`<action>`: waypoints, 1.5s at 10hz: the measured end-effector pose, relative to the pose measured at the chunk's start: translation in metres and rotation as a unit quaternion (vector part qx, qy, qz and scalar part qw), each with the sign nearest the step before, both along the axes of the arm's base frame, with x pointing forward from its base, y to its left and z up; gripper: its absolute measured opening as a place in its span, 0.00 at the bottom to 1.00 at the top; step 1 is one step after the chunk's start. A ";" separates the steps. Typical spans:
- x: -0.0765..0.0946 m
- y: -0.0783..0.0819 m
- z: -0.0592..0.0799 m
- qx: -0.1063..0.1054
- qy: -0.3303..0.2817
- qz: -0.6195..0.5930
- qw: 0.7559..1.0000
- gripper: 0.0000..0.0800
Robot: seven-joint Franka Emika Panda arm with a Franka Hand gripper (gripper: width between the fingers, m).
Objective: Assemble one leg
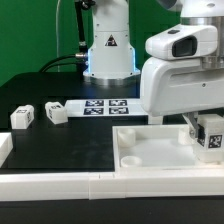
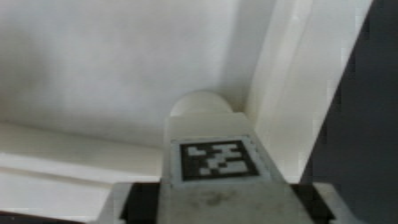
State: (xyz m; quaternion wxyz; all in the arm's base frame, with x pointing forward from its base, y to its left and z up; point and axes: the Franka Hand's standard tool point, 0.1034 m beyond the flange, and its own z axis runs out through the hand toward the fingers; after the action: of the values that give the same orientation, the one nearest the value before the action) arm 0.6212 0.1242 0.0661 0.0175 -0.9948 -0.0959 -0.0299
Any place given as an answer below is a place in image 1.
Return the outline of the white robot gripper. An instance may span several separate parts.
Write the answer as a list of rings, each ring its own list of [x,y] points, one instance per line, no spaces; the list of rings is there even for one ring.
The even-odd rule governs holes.
[[[190,137],[197,139],[197,112],[224,107],[224,69],[204,70],[200,59],[151,57],[142,68],[140,100],[154,117],[182,114]]]

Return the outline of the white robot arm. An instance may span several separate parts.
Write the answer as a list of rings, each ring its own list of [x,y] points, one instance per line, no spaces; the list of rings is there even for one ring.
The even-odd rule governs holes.
[[[153,117],[182,114],[197,133],[197,112],[224,107],[224,0],[156,1],[178,12],[180,23],[146,40],[150,58],[137,69],[128,0],[75,0],[93,10],[84,80],[121,85],[140,76],[144,110]]]

